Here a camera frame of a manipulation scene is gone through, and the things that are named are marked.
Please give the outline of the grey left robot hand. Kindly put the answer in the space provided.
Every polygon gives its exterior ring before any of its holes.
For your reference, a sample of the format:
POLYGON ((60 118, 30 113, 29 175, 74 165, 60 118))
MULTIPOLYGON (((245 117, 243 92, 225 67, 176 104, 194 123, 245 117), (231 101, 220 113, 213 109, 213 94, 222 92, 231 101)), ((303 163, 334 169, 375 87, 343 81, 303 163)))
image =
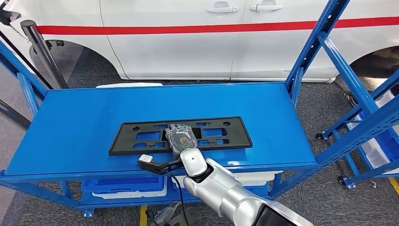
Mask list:
POLYGON ((172 219, 176 209, 181 205, 180 202, 174 202, 167 207, 159 210, 153 217, 151 221, 151 226, 165 226, 168 221, 172 219))

